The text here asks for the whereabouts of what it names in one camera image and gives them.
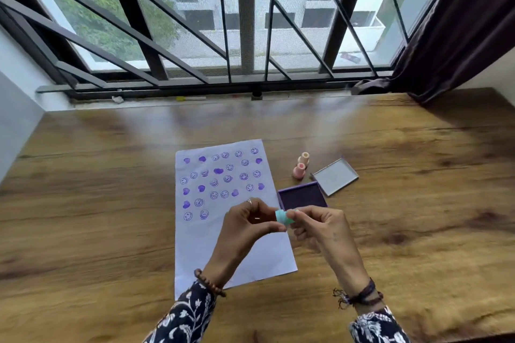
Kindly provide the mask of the person's right hand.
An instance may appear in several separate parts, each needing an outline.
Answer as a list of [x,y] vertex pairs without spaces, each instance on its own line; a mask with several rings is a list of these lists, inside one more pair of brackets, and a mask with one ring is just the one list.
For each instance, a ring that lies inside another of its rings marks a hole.
[[352,297],[367,286],[370,275],[342,210],[322,207],[322,222],[294,222],[291,227],[297,240],[315,239],[345,293]]

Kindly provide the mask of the person's left hand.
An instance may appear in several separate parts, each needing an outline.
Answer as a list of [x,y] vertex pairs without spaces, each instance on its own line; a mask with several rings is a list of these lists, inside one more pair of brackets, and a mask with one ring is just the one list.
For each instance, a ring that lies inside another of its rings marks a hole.
[[261,239],[245,236],[247,226],[251,223],[276,222],[272,218],[275,218],[275,209],[260,198],[250,198],[231,207],[224,216],[213,253],[205,268],[201,269],[203,275],[223,289],[255,242]]

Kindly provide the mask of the person's left forearm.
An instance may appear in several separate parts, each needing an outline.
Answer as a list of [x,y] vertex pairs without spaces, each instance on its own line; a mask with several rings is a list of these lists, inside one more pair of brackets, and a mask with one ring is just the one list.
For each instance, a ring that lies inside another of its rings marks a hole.
[[143,343],[200,343],[218,297],[226,292],[195,270],[196,281],[183,292]]

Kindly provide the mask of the person's right forearm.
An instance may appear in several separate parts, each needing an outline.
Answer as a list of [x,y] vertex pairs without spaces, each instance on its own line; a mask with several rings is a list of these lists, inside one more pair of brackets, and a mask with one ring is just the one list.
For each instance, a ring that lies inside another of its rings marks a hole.
[[333,290],[333,296],[338,298],[340,309],[353,307],[358,313],[349,325],[354,343],[412,343],[385,305],[384,296],[373,280],[355,296],[337,288]]

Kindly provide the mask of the purple ink pad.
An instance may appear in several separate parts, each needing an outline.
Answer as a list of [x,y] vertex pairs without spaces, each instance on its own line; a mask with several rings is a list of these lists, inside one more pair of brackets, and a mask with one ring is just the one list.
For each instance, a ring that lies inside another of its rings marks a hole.
[[277,191],[280,208],[287,211],[305,206],[327,208],[324,194],[316,181]]

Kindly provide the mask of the clear ink pad lid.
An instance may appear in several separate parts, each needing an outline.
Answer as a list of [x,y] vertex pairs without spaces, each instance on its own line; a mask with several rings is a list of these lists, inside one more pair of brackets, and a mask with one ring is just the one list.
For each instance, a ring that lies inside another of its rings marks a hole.
[[332,196],[359,179],[357,172],[341,157],[326,167],[311,173],[311,178],[319,184],[326,196]]

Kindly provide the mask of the white paper with purple stamps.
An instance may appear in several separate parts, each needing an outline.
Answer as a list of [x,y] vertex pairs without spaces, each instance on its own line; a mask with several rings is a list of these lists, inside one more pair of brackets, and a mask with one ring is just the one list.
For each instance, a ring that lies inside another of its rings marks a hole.
[[[280,208],[260,139],[176,153],[175,299],[205,268],[228,210],[250,198]],[[287,232],[255,242],[223,288],[298,270]]]

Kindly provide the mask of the black metal window grille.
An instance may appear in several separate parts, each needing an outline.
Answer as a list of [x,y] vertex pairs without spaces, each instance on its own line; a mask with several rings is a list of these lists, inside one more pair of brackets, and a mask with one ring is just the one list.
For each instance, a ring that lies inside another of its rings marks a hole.
[[0,0],[0,14],[11,19],[33,47],[34,58],[55,81],[35,89],[36,94],[63,93],[69,99],[103,100],[120,95],[124,99],[163,96],[203,96],[252,93],[253,91],[311,91],[349,89],[360,80],[389,77],[415,30],[436,0],[389,0],[387,23],[399,29],[403,41],[392,63],[375,66],[361,46],[349,20],[357,0],[334,0],[339,15],[331,34],[330,52],[324,58],[314,50],[291,21],[296,34],[317,58],[318,69],[284,68],[270,54],[274,7],[287,19],[278,0],[270,0],[265,66],[253,66],[249,47],[241,66],[230,60],[227,36],[221,49],[208,37],[194,31],[177,15],[171,2],[149,0],[181,28],[170,50],[151,36],[138,0],[119,0],[129,24],[89,0],[75,0],[106,19],[140,46],[144,60],[124,61],[79,36],[54,0]]

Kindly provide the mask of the dark purple curtain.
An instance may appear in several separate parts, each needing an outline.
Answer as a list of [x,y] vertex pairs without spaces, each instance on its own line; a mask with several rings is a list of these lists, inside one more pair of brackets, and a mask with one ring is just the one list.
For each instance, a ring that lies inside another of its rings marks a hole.
[[420,105],[472,79],[515,47],[515,0],[438,0],[390,77],[352,95],[406,93]]

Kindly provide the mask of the green tree outside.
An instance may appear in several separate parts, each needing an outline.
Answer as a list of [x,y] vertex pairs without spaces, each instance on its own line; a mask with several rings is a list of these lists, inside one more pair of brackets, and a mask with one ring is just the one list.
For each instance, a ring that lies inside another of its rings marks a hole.
[[[75,0],[54,0],[74,31],[110,54],[124,61],[144,60],[138,42]],[[89,0],[119,20],[129,24],[119,0]],[[174,45],[181,33],[180,26],[149,0],[138,0],[152,39],[167,50]]]

